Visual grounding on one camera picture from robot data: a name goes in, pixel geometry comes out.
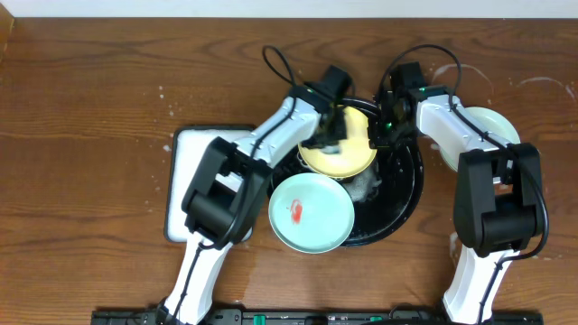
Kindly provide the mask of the yellow plate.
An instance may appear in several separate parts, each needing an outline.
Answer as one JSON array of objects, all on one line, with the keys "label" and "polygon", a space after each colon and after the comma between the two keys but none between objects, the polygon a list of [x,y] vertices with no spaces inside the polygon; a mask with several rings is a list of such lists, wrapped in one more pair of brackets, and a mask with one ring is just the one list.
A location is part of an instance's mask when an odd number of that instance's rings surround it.
[{"label": "yellow plate", "polygon": [[298,145],[304,163],[313,171],[332,178],[349,178],[367,169],[377,150],[369,147],[368,118],[354,107],[344,108],[347,138],[338,143],[337,153]]}]

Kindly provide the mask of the pale green plate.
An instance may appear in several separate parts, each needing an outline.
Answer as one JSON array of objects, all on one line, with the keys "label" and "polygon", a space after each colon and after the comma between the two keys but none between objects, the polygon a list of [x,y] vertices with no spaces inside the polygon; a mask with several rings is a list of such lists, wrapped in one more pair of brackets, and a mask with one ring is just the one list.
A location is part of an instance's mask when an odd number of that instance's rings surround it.
[{"label": "pale green plate", "polygon": [[[458,106],[458,111],[481,131],[487,131],[493,138],[503,144],[520,144],[520,137],[515,127],[500,113],[486,107]],[[471,127],[454,113],[448,127],[443,126],[441,135],[435,139],[439,145],[442,158],[453,170],[458,170],[459,155],[474,149],[493,150],[495,145],[483,140]]]},{"label": "pale green plate", "polygon": [[300,173],[275,188],[268,217],[284,244],[315,255],[344,243],[353,229],[355,210],[350,195],[337,181],[317,173]]}]

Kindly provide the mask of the yellow blue sponge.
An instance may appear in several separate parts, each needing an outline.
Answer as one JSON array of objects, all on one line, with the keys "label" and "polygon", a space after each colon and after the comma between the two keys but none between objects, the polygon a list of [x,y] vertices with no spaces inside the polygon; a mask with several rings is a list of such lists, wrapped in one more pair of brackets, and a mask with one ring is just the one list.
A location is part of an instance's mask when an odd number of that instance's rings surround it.
[{"label": "yellow blue sponge", "polygon": [[323,154],[340,154],[341,149],[338,144],[327,145],[319,148],[319,152]]}]

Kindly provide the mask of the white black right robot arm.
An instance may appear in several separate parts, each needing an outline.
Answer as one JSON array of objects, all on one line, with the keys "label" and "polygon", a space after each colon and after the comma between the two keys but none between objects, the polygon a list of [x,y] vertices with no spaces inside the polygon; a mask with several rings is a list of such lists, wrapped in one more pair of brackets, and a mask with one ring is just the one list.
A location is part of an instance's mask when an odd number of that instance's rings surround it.
[{"label": "white black right robot arm", "polygon": [[426,135],[457,163],[453,224],[462,249],[443,309],[453,324],[491,324],[506,271],[547,240],[538,150],[491,132],[445,86],[397,85],[375,100],[380,143]]}]

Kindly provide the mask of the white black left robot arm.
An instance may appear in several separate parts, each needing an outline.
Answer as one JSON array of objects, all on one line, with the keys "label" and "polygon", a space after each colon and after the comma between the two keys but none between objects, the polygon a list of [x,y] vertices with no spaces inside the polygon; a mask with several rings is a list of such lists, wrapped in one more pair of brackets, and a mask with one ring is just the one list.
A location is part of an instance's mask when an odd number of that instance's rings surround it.
[{"label": "white black left robot arm", "polygon": [[213,139],[182,197],[189,234],[172,292],[159,304],[159,324],[198,324],[210,310],[225,257],[246,240],[266,197],[274,168],[293,148],[318,148],[345,136],[338,105],[348,85],[307,82],[290,88],[279,109],[249,135]]}]

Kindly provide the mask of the black round tray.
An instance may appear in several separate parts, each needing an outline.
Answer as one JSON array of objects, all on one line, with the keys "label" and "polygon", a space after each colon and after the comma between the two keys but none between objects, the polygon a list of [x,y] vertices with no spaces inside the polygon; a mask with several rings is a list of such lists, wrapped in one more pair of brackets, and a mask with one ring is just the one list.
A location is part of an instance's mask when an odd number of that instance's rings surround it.
[{"label": "black round tray", "polygon": [[[356,108],[368,121],[379,114],[375,105],[359,98],[347,98],[342,106]],[[376,150],[374,161],[363,172],[349,178],[327,176],[347,191],[355,210],[353,229],[340,246],[370,245],[391,235],[409,219],[421,197],[424,164],[416,142]],[[297,145],[275,167],[269,198],[282,181],[300,173],[320,174],[304,163]]]}]

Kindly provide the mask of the black rectangular foam tray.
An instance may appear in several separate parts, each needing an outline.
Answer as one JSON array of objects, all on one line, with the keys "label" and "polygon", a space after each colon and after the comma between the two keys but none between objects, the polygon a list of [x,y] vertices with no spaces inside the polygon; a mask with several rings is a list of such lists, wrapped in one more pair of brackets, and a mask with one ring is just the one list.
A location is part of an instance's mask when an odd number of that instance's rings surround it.
[{"label": "black rectangular foam tray", "polygon": [[164,236],[169,242],[187,240],[189,229],[185,226],[182,201],[208,144],[216,137],[233,142],[251,131],[251,125],[189,125],[174,133],[164,222]]}]

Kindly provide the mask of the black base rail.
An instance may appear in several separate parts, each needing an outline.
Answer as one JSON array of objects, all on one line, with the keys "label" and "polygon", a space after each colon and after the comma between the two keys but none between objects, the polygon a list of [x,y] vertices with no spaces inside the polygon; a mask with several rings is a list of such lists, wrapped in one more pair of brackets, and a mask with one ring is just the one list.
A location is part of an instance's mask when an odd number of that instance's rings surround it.
[{"label": "black base rail", "polygon": [[[441,314],[418,310],[396,310],[386,313],[358,312],[277,312],[221,309],[210,312],[200,325],[377,325],[377,324],[448,324]],[[156,325],[157,312],[94,311],[91,325]]]}]

